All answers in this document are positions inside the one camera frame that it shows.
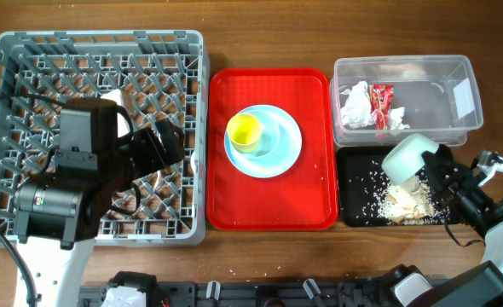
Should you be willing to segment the mint green bowl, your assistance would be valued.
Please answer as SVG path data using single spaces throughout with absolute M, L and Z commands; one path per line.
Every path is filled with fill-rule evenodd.
M 401 185 L 423 168 L 423 153 L 435 154 L 438 149 L 438 143 L 421 134 L 412 134 L 384 157 L 382 170 L 393 185 Z

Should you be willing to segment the rice and peanut shell waste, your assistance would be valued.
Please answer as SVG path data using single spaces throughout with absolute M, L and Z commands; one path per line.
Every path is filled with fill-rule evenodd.
M 431 188 L 423 169 L 402 185 L 393 185 L 388 189 L 388 201 L 392 203 L 394 216 L 400 219 L 417 219 L 421 211 L 432 212 L 432 204 L 427 193 Z

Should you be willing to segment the white tissue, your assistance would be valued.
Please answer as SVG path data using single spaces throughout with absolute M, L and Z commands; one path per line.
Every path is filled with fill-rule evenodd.
M 388 123 L 390 130 L 406 130 L 410 128 L 410 125 L 404 124 L 402 122 L 405 114 L 405 107 L 392 108 L 388 112 Z
M 340 110 L 342 125 L 359 129 L 374 124 L 366 81 L 358 82 L 351 89 L 343 90 L 341 94 L 347 96 Z

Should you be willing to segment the yellow plastic cup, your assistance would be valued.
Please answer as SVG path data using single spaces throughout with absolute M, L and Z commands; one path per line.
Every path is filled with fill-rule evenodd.
M 249 113 L 233 116 L 226 127 L 229 142 L 240 153 L 251 153 L 258 147 L 262 127 L 259 119 Z

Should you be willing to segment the red snack wrapper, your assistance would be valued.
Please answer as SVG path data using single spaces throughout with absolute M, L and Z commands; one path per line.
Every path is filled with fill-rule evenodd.
M 372 117 L 378 130 L 388 127 L 388 112 L 394 95 L 392 84 L 372 84 L 369 88 Z

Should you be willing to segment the white plastic spoon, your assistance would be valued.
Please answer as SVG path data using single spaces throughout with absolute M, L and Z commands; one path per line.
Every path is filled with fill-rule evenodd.
M 196 154 L 195 154 L 195 151 L 193 151 L 191 153 L 191 156 L 190 156 L 190 166 L 191 166 L 192 172 L 196 173 Z

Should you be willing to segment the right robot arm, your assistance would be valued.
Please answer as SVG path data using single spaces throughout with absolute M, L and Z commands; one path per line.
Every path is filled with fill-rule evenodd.
M 494 202 L 483 185 L 503 172 L 503 158 L 482 151 L 469 166 L 456 162 L 451 150 L 420 134 L 397 144 L 382 169 L 394 184 L 423 170 L 436 201 L 471 226 L 484 245 L 481 263 L 433 286 L 414 266 L 403 264 L 387 273 L 383 289 L 398 306 L 503 306 L 503 200 Z

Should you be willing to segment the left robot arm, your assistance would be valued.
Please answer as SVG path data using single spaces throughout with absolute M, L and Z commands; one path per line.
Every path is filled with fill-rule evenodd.
M 14 233 L 26 267 L 17 292 L 34 306 L 74 306 L 101 218 L 117 207 L 116 193 L 142 194 L 136 180 L 182 161 L 184 133 L 168 119 L 118 134 L 126 109 L 101 98 L 73 98 L 61 106 L 60 143 L 52 172 L 28 177 L 15 194 Z

